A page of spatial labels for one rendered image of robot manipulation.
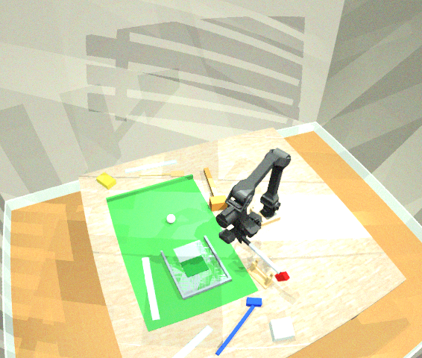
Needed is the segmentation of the white golf ball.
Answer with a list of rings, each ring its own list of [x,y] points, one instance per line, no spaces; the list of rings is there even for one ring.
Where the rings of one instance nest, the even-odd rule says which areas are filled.
[[[166,220],[167,220],[168,223],[174,223],[175,222],[175,219],[176,218],[175,218],[175,216],[173,214],[169,214],[166,217]]]

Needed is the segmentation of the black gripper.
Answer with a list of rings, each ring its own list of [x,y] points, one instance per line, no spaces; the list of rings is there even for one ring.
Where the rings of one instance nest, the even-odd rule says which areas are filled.
[[[219,239],[222,239],[227,244],[230,244],[231,242],[233,242],[235,240],[235,238],[237,238],[239,243],[242,244],[242,236],[244,235],[245,237],[247,237],[247,235],[243,231],[241,231],[241,232],[238,231],[238,227],[239,227],[239,223],[242,220],[245,221],[248,216],[251,216],[252,221],[253,220],[256,221],[257,219],[260,219],[262,221],[261,215],[259,215],[258,213],[254,212],[254,211],[251,211],[249,214],[247,213],[243,217],[238,217],[237,220],[235,220],[234,223],[232,223],[232,225],[234,226],[232,229],[228,230],[226,228],[223,231],[221,231],[220,233],[218,233]]]

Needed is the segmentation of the blue golf putter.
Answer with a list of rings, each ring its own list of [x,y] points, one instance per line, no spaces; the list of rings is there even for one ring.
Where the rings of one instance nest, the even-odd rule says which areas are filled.
[[[246,314],[244,315],[242,320],[236,325],[233,332],[227,337],[224,344],[222,344],[222,346],[219,348],[219,350],[215,353],[216,355],[219,355],[224,350],[224,348],[227,346],[227,344],[230,342],[230,340],[233,338],[233,336],[236,334],[236,332],[242,326],[242,323],[244,323],[246,318],[251,314],[253,309],[255,307],[261,307],[262,306],[262,299],[261,298],[249,298],[249,297],[247,297],[246,306],[251,306],[251,307],[248,309],[248,311],[246,312]]]

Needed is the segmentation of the green flat mat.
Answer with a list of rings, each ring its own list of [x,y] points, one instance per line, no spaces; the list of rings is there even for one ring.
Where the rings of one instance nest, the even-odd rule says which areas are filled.
[[[257,292],[194,179],[107,202],[119,247],[148,332],[183,321]],[[175,216],[168,223],[167,215]],[[232,281],[182,299],[168,267],[174,249],[207,236]],[[152,320],[142,258],[148,257],[160,319]]]

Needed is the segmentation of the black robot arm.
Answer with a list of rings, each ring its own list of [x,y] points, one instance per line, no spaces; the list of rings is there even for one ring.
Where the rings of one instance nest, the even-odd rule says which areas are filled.
[[[276,211],[279,211],[281,205],[277,191],[283,175],[283,169],[290,162],[291,155],[287,152],[279,148],[270,149],[250,176],[233,186],[225,200],[225,203],[228,204],[227,208],[215,217],[218,224],[222,228],[227,228],[238,217],[243,217],[247,214],[247,208],[252,202],[256,187],[271,170],[267,192],[260,198],[260,203],[264,204],[260,212],[266,220],[275,217],[277,215]],[[233,201],[231,198],[235,200]],[[260,219],[252,221],[251,216],[248,216],[245,221],[242,220],[239,223],[238,231],[243,231],[249,238],[252,238],[261,228],[261,224],[262,221]]]

